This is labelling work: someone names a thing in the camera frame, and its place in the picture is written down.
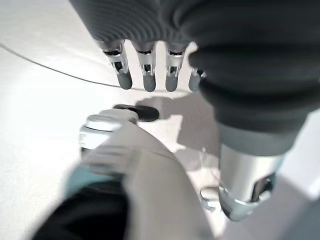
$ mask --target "gray robotic arm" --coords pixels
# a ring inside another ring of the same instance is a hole
[[[305,0],[71,0],[111,59],[119,84],[132,80],[123,48],[139,54],[153,91],[153,45],[165,41],[166,88],[178,84],[185,47],[189,86],[214,106],[220,136],[220,203],[235,221],[271,195],[277,170],[309,112],[320,106],[320,3]]]

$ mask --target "silver metal cylinder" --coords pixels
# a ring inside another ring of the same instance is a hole
[[[283,155],[248,155],[221,145],[219,198],[221,208],[231,220],[245,218],[271,196],[283,158]]]

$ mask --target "small black object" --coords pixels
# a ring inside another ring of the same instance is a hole
[[[151,106],[118,104],[114,109],[128,109],[138,114],[140,122],[153,122],[159,118],[159,111]]]

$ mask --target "black cable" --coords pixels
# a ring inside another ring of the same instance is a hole
[[[57,69],[54,69],[54,68],[51,68],[49,66],[46,66],[46,65],[43,65],[39,62],[36,62],[26,56],[23,56],[21,55],[20,53],[12,50],[11,48],[7,47],[6,45],[4,45],[3,43],[0,43],[0,48],[6,50],[7,52],[15,55],[16,57],[18,58],[21,58],[23,60],[26,60],[27,62],[29,63],[32,63],[32,64],[35,64],[35,65],[38,65],[40,67],[43,67],[43,68],[46,68],[46,69],[49,69],[49,70],[52,70],[52,71],[55,71],[57,73],[60,73],[60,74],[63,74],[63,75],[66,75],[66,76],[69,76],[69,77],[72,77],[72,78],[75,78],[75,79],[78,79],[78,80],[81,80],[81,81],[84,81],[84,82],[87,82],[87,83],[91,83],[91,84],[98,84],[98,85],[103,85],[103,86],[107,86],[107,87],[111,87],[111,88],[117,88],[117,89],[121,89],[120,86],[117,86],[117,85],[112,85],[112,84],[108,84],[108,83],[102,83],[102,82],[96,82],[96,81],[91,81],[91,80],[87,80],[87,79],[84,79],[84,78],[81,78],[81,77],[78,77],[78,76],[74,76],[74,75],[71,75],[69,73],[66,73],[66,72],[63,72],[63,71],[59,71]],[[136,88],[136,87],[133,87],[131,88],[131,90],[135,90],[135,91],[142,91],[142,92],[145,92],[146,90],[142,89],[142,88]],[[166,90],[155,90],[154,93],[166,93],[167,91]],[[188,93],[188,91],[184,91],[184,90],[178,90],[176,92],[181,92],[181,93]]]

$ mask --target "gray fingertip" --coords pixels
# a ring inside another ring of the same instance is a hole
[[[195,92],[199,89],[199,83],[200,83],[200,76],[191,74],[189,79],[189,89],[192,92]]]
[[[132,87],[130,71],[128,71],[127,73],[119,73],[117,77],[121,88],[128,90]]]
[[[165,88],[168,92],[173,92],[177,89],[178,77],[176,76],[166,76],[165,78]]]
[[[155,75],[144,75],[143,76],[144,89],[151,93],[156,89],[156,76]]]

